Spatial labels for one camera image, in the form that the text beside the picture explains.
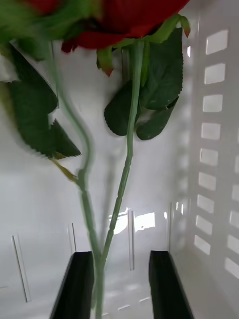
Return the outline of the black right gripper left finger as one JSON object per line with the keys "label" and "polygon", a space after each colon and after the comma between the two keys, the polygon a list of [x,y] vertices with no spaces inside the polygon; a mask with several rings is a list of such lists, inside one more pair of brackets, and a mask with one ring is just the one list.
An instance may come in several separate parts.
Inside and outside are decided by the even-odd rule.
{"label": "black right gripper left finger", "polygon": [[51,319],[89,319],[94,285],[91,252],[75,252],[69,260]]}

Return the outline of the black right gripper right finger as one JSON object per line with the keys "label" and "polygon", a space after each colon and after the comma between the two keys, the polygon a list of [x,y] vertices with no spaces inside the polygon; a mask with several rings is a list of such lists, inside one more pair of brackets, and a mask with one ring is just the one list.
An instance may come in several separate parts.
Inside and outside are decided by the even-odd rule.
{"label": "black right gripper right finger", "polygon": [[192,319],[193,313],[168,251],[151,251],[148,265],[155,319]]}

